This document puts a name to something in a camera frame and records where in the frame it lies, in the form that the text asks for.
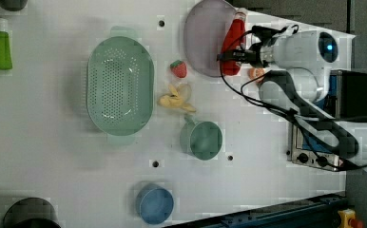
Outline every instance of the green cup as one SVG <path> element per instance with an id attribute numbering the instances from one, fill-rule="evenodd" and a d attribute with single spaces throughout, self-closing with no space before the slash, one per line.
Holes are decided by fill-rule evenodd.
<path id="1" fill-rule="evenodd" d="M 183 152 L 206 161 L 213 159 L 222 148 L 222 131 L 212 122 L 195 121 L 191 115 L 184 116 L 186 125 L 181 131 L 180 143 Z"/>

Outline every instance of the blue cup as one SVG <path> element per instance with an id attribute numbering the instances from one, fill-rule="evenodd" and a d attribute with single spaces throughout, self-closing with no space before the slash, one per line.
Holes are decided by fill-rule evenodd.
<path id="1" fill-rule="evenodd" d="M 161 224 L 168 219 L 174 208 L 172 195 L 157 184 L 144 187 L 136 199 L 136 210 L 143 221 L 150 225 Z"/>

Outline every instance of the green plastic basket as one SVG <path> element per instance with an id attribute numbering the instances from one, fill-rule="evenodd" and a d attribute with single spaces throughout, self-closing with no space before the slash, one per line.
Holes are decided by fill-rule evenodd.
<path id="1" fill-rule="evenodd" d="M 154 65 L 134 30 L 114 27 L 111 36 L 88 61 L 87 109 L 101 130 L 129 136 L 151 117 Z"/>

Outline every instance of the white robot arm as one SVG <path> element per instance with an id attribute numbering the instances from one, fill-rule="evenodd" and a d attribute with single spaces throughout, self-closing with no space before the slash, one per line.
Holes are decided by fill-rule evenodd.
<path id="1" fill-rule="evenodd" d="M 264 75 L 261 100 L 292 110 L 288 121 L 352 166 L 367 165 L 367 123 L 336 121 L 313 104 L 327 95 L 330 71 L 339 55 L 332 35 L 316 30 L 298 32 L 296 25 L 282 30 L 254 26 L 246 33 L 261 41 L 248 50 L 226 51 L 218 60 L 282 68 Z"/>

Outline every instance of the strawberry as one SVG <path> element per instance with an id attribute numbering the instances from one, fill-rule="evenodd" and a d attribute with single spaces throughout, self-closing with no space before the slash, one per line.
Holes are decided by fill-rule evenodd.
<path id="1" fill-rule="evenodd" d="M 181 60 L 177 60 L 174 63 L 172 63 L 170 66 L 172 73 L 175 74 L 175 76 L 177 76 L 178 78 L 184 78 L 186 77 L 186 63 L 181 61 Z"/>

